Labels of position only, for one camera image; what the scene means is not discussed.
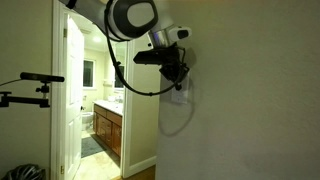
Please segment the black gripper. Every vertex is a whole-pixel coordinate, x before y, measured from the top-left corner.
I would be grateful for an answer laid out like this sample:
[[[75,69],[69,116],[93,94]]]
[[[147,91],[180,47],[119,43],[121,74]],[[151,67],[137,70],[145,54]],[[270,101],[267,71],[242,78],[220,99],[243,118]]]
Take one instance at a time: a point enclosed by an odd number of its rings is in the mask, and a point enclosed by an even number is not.
[[[175,85],[175,90],[182,89],[181,81],[189,72],[189,67],[184,62],[186,50],[174,43],[172,46],[162,49],[159,52],[161,60],[160,73]]]

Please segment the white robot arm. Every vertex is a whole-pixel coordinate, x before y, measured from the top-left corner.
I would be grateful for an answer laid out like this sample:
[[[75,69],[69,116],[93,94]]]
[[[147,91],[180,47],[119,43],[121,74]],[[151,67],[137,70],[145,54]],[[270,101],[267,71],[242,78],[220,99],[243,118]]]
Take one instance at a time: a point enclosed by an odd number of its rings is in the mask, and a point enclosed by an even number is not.
[[[68,9],[90,20],[106,36],[110,56],[115,72],[122,84],[132,92],[145,95],[131,87],[123,77],[120,63],[116,60],[111,42],[128,42],[147,34],[151,50],[138,52],[133,61],[136,64],[160,65],[160,73],[172,82],[168,88],[179,91],[181,82],[186,77],[189,68],[184,62],[180,51],[179,40],[190,37],[189,27],[176,26],[167,11],[165,3],[154,0],[59,0]]]

